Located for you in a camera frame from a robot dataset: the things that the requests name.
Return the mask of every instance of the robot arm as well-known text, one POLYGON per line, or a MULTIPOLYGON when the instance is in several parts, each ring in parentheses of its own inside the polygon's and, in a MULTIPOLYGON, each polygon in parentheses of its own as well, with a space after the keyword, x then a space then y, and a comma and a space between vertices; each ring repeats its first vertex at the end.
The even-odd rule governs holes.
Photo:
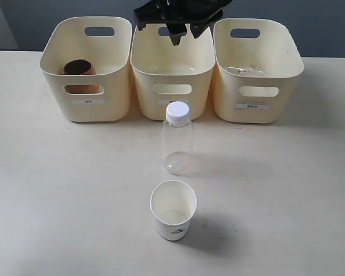
POLYGON ((147 24, 163 23, 170 33, 173 45, 187 33, 186 25, 194 38, 198 38, 208 26, 223 16, 223 7, 232 0, 150 0, 134 10, 138 30, 147 24))

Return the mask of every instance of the blue logo on cup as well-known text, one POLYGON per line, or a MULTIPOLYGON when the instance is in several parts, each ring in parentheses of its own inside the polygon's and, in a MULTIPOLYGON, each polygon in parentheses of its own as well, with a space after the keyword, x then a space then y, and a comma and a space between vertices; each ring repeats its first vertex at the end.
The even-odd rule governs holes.
POLYGON ((172 234, 179 234, 179 233, 184 232, 184 231, 185 231, 184 228, 180 228, 180 229, 178 229, 178 230, 172 231, 172 234))

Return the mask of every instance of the clear plastic bottle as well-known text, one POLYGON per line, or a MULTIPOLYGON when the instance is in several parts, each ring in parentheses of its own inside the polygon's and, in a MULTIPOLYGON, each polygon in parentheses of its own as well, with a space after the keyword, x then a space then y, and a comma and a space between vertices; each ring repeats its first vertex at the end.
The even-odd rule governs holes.
POLYGON ((170 173, 181 175, 188 172, 193 135, 189 106, 184 102, 170 103, 162 124, 163 164, 170 173))

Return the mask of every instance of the cup rim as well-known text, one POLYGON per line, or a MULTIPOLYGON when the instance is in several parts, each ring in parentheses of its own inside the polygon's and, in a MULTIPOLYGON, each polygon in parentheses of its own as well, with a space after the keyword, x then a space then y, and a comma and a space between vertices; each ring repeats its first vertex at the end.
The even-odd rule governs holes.
POLYGON ((152 192, 152 194, 151 194, 151 198, 149 199, 149 208, 150 208, 152 214, 154 214, 155 218, 156 218, 158 221, 160 221, 162 224, 167 225, 167 226, 179 226, 179 225, 183 225, 183 224, 187 223, 187 222, 190 221, 190 220, 193 218, 193 216, 195 215, 195 213, 196 213, 196 211, 197 211, 197 207, 198 207, 197 195, 196 195, 196 193, 194 192, 193 188, 190 187, 187 183, 185 183, 185 182, 183 182, 183 181, 180 181, 180 180, 171 179, 171 180, 166 180, 166 181, 164 181, 164 182, 158 184, 158 185, 156 186, 156 188, 154 188, 154 190, 153 190, 153 192, 152 192), (187 186, 187 187, 190 189, 190 191, 191 191, 191 192, 193 193, 193 195, 194 195, 195 210, 194 210, 194 212, 191 214, 191 216, 190 216, 189 218, 187 218, 185 221, 183 221, 183 222, 181 222, 181 223, 175 223, 175 224, 166 223, 165 221, 161 220, 161 219, 156 215, 156 213, 154 212, 154 210, 153 210, 153 208, 152 208, 152 198, 154 197, 154 194, 155 194, 156 190, 157 190, 161 185, 164 185, 164 184, 166 184, 167 182, 179 182, 179 183, 181 183, 181 184, 184 184, 185 186, 187 186))

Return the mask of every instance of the brown paper tube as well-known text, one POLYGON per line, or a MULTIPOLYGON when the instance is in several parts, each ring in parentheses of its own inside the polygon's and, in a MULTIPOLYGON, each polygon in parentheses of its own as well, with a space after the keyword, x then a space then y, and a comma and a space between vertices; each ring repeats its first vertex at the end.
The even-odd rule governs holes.
MULTIPOLYGON (((66 75, 94 75, 96 71, 87 60, 77 59, 67 63, 63 68, 66 75)), ((70 94, 98 93, 98 85, 67 85, 70 94)))

